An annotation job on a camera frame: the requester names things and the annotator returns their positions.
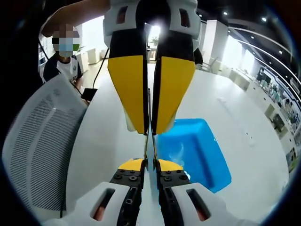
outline window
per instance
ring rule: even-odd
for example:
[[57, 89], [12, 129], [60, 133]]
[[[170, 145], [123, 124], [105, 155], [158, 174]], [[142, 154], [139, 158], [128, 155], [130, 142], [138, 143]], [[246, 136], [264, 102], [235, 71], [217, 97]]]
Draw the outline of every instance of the window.
[[229, 35], [222, 57], [222, 63], [230, 68], [238, 68], [242, 48], [242, 45]]

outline white table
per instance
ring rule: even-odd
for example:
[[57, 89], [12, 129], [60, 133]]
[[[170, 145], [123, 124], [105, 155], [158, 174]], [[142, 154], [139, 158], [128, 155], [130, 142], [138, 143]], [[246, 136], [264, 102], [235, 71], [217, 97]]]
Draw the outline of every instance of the white table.
[[[154, 65], [149, 65], [151, 88], [153, 71]], [[68, 209], [87, 191], [109, 181], [120, 164], [143, 157], [144, 136], [127, 131], [108, 72], [99, 79], [99, 90], [82, 121], [71, 155]], [[231, 184], [217, 193], [228, 210], [252, 220], [266, 214], [288, 181], [287, 163], [272, 125], [245, 92], [228, 78], [196, 71], [176, 118], [204, 118], [212, 129], [232, 175]], [[143, 195], [150, 197], [148, 185], [146, 180]], [[144, 206], [150, 200], [143, 199]], [[158, 218], [158, 212], [149, 210], [148, 214], [149, 219]]]

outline white cabinet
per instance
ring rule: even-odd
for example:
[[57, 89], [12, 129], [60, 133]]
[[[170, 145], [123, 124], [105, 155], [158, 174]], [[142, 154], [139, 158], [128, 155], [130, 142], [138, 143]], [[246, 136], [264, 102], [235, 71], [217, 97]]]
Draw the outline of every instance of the white cabinet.
[[81, 69], [81, 72], [84, 73], [89, 69], [89, 65], [88, 65], [88, 53], [81, 51], [75, 54], [78, 62], [79, 62], [79, 66]]
[[98, 51], [96, 48], [88, 50], [87, 53], [90, 65], [96, 64], [100, 61], [100, 51]]

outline blue container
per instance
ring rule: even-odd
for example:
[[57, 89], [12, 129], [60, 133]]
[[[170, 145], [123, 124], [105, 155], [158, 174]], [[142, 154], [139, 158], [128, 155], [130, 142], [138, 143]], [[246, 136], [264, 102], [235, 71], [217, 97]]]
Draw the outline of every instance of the blue container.
[[178, 119], [158, 135], [158, 157], [184, 167], [192, 183], [216, 193], [231, 183], [221, 149], [204, 119]]

